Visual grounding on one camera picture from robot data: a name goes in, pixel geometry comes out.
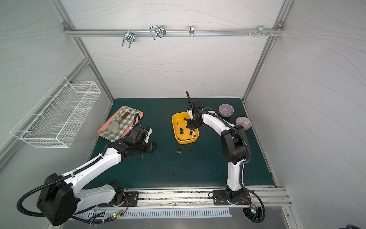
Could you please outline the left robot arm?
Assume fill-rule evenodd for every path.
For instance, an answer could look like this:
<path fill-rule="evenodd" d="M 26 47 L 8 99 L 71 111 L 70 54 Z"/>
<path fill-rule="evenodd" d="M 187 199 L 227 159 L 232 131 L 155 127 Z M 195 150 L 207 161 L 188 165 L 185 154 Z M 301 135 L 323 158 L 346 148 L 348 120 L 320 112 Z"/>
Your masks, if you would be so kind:
<path fill-rule="evenodd" d="M 41 190 L 37 208 L 54 226 L 59 226 L 75 213 L 107 204 L 119 207 L 126 204 L 124 190 L 116 183 L 108 183 L 94 189 L 84 189 L 104 171 L 134 154 L 150 154 L 156 144 L 149 140 L 150 127 L 134 127 L 125 137 L 106 145 L 103 152 L 82 166 L 61 176 L 52 174 L 46 182 L 52 185 Z"/>

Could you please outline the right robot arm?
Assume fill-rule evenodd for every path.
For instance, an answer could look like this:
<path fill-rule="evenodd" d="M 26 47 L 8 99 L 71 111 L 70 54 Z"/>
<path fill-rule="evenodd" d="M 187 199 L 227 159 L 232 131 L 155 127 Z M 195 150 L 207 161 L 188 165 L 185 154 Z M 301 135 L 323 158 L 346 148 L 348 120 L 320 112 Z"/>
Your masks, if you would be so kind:
<path fill-rule="evenodd" d="M 246 138 L 246 132 L 242 126 L 235 126 L 218 116 L 209 107 L 203 107 L 201 103 L 188 98 L 185 120 L 191 130 L 198 129 L 202 125 L 211 127 L 220 137 L 222 153 L 228 162 L 228 178 L 226 181 L 226 199 L 236 203 L 248 192 L 243 183 L 244 165 L 251 160 L 251 151 Z"/>

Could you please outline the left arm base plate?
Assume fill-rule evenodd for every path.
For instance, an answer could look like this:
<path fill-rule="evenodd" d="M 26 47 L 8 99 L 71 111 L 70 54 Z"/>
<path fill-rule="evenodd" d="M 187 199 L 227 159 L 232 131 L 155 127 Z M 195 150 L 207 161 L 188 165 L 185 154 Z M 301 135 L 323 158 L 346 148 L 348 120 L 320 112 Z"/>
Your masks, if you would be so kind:
<path fill-rule="evenodd" d="M 99 208 L 119 208 L 119 207 L 136 207 L 138 203 L 139 192 L 127 191 L 118 192 L 111 202 L 99 204 Z"/>

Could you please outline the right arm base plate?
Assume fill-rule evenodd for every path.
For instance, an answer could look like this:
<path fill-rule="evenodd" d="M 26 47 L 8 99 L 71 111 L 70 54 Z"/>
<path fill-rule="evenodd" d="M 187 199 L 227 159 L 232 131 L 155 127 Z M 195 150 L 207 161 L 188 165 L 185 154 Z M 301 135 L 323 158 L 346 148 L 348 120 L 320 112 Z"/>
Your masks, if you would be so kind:
<path fill-rule="evenodd" d="M 230 189 L 213 190 L 208 194 L 209 198 L 213 199 L 215 206 L 223 205 L 250 205 L 251 198 L 249 192 L 240 189 L 232 192 Z"/>

